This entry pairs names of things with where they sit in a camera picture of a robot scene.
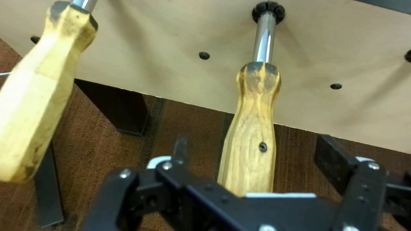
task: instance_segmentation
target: dark wood surface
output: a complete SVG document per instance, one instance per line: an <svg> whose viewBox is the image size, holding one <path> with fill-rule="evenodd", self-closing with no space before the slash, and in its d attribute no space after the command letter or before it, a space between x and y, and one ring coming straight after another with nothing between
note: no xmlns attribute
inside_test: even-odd
<svg viewBox="0 0 411 231"><path fill-rule="evenodd" d="M18 59L12 49L0 43L0 72L11 71ZM145 102L152 115L147 135L127 136L117 133L93 103L75 89L54 136L67 222L47 230L79 230L110 171L121 167L143 170L151 158L170 154L179 135L189 139L190 170L197 175L216 177L233 116L151 97L145 97ZM276 126L276 138L276 192L314 192L338 201L338 194L312 161L318 135ZM383 163L392 172L411 170L411 156L351 142L341 143L359 156ZM0 230L40 230L36 219L32 181L25 185L0 184ZM389 217L384 224L388 230L401 230ZM145 219L143 228L170 230L158 216Z"/></svg>

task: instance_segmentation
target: metal rod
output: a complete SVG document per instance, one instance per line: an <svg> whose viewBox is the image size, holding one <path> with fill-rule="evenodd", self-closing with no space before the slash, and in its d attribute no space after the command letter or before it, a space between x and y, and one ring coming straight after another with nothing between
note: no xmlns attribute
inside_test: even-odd
<svg viewBox="0 0 411 231"><path fill-rule="evenodd" d="M0 77L8 77L11 76L11 72L0 72Z"/></svg>
<svg viewBox="0 0 411 231"><path fill-rule="evenodd" d="M253 62L271 62L275 26L276 21L271 12L260 17Z"/></svg>
<svg viewBox="0 0 411 231"><path fill-rule="evenodd" d="M72 4L92 13L98 0L74 0Z"/></svg>

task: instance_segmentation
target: wooden floor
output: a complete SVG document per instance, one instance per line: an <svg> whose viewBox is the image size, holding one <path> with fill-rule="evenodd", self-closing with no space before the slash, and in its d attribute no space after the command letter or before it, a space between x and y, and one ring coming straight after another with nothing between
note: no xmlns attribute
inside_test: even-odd
<svg viewBox="0 0 411 231"><path fill-rule="evenodd" d="M18 59L13 50L0 43L0 72L9 71ZM170 154L179 135L189 139L190 170L197 175L216 177L223 142L233 116L151 97L145 100L152 121L144 138L134 138L118 134L93 103L75 89L54 136L67 221L47 230L79 230L108 172L122 167L144 170L151 158ZM312 161L318 135L278 126L276 138L276 192L314 192L338 201L339 197ZM411 156L341 143L359 156L383 163L393 174L411 170ZM34 183L0 184L0 230L40 230L36 219ZM402 230L389 217L386 217L384 225L388 230ZM145 219L143 228L170 230L157 216Z"/></svg>

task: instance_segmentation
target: wooden handle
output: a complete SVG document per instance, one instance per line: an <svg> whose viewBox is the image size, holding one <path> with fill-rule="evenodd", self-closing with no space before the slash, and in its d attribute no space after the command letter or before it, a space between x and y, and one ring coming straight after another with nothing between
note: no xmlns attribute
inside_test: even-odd
<svg viewBox="0 0 411 231"><path fill-rule="evenodd" d="M40 43L0 92L0 181L22 183L36 172L95 34L90 15L67 3L49 9Z"/></svg>
<svg viewBox="0 0 411 231"><path fill-rule="evenodd" d="M249 63L237 83L239 103L225 139L219 183L238 197L271 193L276 158L273 104L280 75L269 63Z"/></svg>

